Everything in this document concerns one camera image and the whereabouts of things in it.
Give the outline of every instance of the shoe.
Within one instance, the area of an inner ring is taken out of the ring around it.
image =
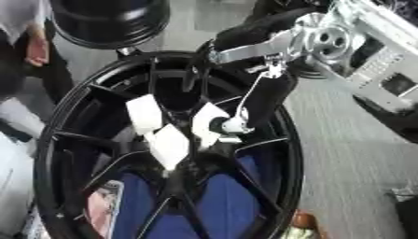
[[[314,215],[297,211],[281,239],[327,239],[327,236],[319,229]]]

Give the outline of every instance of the gray carpet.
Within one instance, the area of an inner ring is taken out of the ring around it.
[[[194,50],[217,31],[242,21],[254,0],[173,0],[167,30],[144,50]],[[83,49],[57,37],[76,81],[116,59],[112,51]],[[51,105],[30,80],[22,97],[46,119]],[[330,238],[403,238],[386,192],[418,182],[418,146],[385,129],[325,80],[303,80],[286,103],[300,130],[306,180],[300,207],[315,213]]]

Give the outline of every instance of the person's arm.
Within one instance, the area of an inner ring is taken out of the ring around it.
[[[0,118],[16,130],[38,139],[45,124],[17,98],[9,98],[0,104]]]

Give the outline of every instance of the white foam block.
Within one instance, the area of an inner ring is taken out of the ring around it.
[[[151,154],[168,171],[172,171],[188,155],[189,141],[172,124],[167,124],[156,134],[146,135]]]
[[[126,103],[133,128],[138,135],[162,127],[162,112],[152,94],[133,99]]]
[[[202,148],[209,148],[220,137],[221,134],[209,130],[210,122],[218,117],[229,118],[230,115],[212,103],[206,103],[194,116],[191,131],[200,137]]]

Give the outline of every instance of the white shirt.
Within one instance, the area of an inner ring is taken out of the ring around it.
[[[44,26],[49,13],[49,0],[0,0],[0,29],[13,44],[30,23]]]

